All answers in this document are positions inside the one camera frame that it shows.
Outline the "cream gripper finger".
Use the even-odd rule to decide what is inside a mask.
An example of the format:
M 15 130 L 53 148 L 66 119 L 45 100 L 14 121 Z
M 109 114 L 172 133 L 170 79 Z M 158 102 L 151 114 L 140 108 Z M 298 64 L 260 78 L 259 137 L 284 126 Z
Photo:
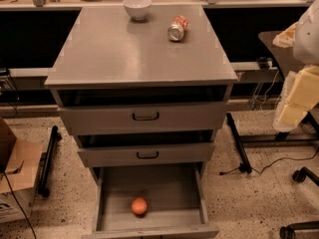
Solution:
M 273 127 L 290 132 L 307 113 L 319 104 L 319 67 L 306 65 L 300 72 L 290 71 L 284 81 L 277 105 Z
M 281 48 L 290 48 L 294 45 L 294 36 L 296 32 L 296 23 L 293 23 L 286 30 L 282 31 L 272 41 L 272 44 Z

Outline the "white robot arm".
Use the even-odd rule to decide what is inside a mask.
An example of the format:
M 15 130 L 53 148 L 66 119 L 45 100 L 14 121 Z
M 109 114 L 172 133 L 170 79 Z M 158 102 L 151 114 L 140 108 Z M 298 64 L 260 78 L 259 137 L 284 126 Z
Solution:
M 319 10 L 310 7 L 298 22 L 276 35 L 272 44 L 292 48 L 294 58 L 304 64 L 298 73 L 288 73 L 275 110 L 274 129 L 290 132 L 319 104 Z

